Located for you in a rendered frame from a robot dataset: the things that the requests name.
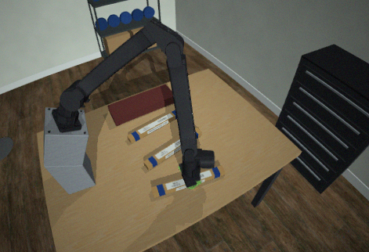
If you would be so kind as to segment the brown rectangular box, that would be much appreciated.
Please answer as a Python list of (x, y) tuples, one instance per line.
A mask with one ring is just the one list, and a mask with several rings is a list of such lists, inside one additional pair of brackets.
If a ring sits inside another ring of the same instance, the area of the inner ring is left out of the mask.
[[(195, 128), (195, 132), (196, 132), (197, 138), (200, 137), (202, 134), (202, 131), (199, 130), (198, 128)], [(167, 146), (160, 152), (154, 154), (152, 157), (145, 160), (143, 162), (144, 166), (148, 170), (150, 170), (151, 168), (157, 166), (160, 162), (166, 160), (167, 158), (169, 158), (171, 155), (178, 152), (179, 150), (181, 150), (180, 139), (178, 139), (177, 141), (173, 142), (171, 145)]]

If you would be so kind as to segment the brown cardboard box with blue bands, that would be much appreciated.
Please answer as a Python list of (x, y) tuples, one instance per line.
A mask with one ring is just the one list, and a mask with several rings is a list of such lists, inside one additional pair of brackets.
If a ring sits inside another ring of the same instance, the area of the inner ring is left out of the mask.
[(130, 143), (134, 143), (138, 141), (139, 139), (143, 138), (146, 135), (149, 135), (151, 132), (156, 131), (157, 129), (165, 126), (166, 124), (174, 121), (176, 118), (175, 110), (173, 110), (171, 113), (168, 113), (164, 115), (163, 117), (151, 122), (150, 124), (142, 127), (141, 129), (134, 131), (130, 135), (127, 135), (127, 137), (130, 139)]

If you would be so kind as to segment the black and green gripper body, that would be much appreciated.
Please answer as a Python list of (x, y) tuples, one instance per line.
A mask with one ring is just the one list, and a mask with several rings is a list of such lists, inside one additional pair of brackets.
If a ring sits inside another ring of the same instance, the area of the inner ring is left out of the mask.
[(184, 180), (187, 188), (196, 185), (197, 182), (195, 182), (195, 181), (200, 181), (201, 180), (200, 175), (198, 175), (196, 177), (192, 177), (192, 171), (195, 168), (193, 170), (187, 170), (183, 167), (183, 163), (179, 164), (179, 167), (180, 167), (180, 170), (182, 172), (182, 177), (183, 177), (183, 180)]

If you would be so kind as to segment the long tan cardboard box with blue bands and white label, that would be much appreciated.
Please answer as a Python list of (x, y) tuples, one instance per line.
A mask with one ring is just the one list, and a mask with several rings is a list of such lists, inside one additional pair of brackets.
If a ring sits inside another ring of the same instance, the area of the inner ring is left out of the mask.
[[(223, 175), (225, 175), (225, 170), (222, 167), (222, 165), (218, 166), (218, 167), (214, 167), (214, 168), (209, 169), (207, 171), (202, 171), (201, 175), (200, 175), (201, 176), (201, 183), (212, 180), (214, 178), (218, 178), (218, 177), (223, 176)], [(186, 188), (186, 184), (185, 184), (183, 178), (177, 179), (177, 180), (172, 181), (172, 182), (167, 182), (165, 184), (161, 184), (161, 185), (151, 187), (154, 197), (163, 196), (165, 194), (173, 193), (175, 191), (185, 189), (185, 188)]]

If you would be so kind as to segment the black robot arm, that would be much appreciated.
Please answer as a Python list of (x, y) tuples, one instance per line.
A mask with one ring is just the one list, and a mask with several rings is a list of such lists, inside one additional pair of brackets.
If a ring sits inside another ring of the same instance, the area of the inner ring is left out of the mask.
[[(192, 171), (192, 177), (196, 177), (201, 174), (201, 168), (215, 167), (215, 154), (213, 150), (197, 148), (186, 55), (183, 54), (184, 40), (177, 32), (156, 19), (152, 19), (151, 22), (144, 25), (141, 31), (139, 30), (115, 49), (81, 81), (76, 80), (64, 90), (60, 96), (59, 107), (52, 110), (52, 116), (61, 133), (81, 130), (81, 123), (78, 119), (79, 112), (76, 111), (85, 107), (84, 103), (90, 101), (91, 93), (155, 43), (167, 56), (167, 67), (170, 66), (168, 72), (179, 127), (183, 167), (187, 170), (195, 168)], [(180, 67), (180, 65), (182, 66)]]

